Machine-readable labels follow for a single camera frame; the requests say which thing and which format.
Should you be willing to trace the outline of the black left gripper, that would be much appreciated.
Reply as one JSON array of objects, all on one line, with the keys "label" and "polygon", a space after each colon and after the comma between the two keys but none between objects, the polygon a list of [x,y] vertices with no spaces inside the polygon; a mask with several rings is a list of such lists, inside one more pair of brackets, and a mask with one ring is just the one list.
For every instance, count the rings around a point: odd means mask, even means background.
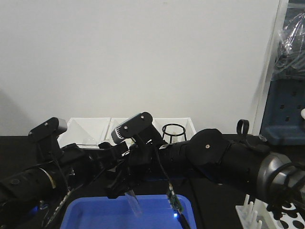
[{"label": "black left gripper", "polygon": [[[103,142],[99,148],[80,148],[76,144],[70,144],[62,148],[63,155],[58,159],[63,172],[72,184],[89,184],[98,178],[104,171],[116,167],[128,152],[125,142],[112,146]],[[115,172],[107,171],[106,178],[110,184],[105,192],[108,198],[115,199],[138,187],[146,181],[148,167],[122,167]]]}]

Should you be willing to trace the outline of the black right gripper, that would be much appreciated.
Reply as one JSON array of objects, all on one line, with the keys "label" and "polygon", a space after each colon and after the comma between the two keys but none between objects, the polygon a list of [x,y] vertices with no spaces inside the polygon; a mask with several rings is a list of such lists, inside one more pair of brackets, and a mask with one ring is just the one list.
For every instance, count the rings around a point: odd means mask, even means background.
[{"label": "black right gripper", "polygon": [[139,170],[141,174],[142,169],[148,168],[155,149],[166,142],[154,126],[149,126],[141,131],[130,131],[127,138],[135,143],[129,154],[127,174],[136,177]]}]

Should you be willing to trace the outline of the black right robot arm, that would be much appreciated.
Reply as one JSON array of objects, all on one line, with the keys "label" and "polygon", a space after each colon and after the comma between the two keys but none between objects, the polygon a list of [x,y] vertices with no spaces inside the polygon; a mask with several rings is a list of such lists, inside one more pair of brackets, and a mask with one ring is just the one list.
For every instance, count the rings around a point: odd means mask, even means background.
[{"label": "black right robot arm", "polygon": [[214,183],[232,186],[265,202],[275,219],[289,203],[304,213],[305,166],[266,145],[249,144],[247,125],[247,120],[238,121],[238,137],[233,140],[217,129],[205,129],[188,141],[172,144],[149,138],[146,148],[132,150],[129,166],[149,178],[162,172],[172,179],[194,170]]}]

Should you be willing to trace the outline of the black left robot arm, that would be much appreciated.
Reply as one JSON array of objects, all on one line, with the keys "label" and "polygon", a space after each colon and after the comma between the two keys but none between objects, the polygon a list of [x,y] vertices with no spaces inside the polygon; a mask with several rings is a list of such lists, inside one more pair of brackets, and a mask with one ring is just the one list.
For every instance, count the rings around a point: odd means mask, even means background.
[{"label": "black left robot arm", "polygon": [[106,188],[110,198],[139,185],[135,174],[128,168],[131,155],[127,144],[104,148],[80,148],[70,144],[60,149],[61,155],[30,167],[0,182],[0,209],[8,212],[17,206],[28,212],[40,201],[56,201],[69,192],[95,181],[107,170],[116,169],[114,182]]}]

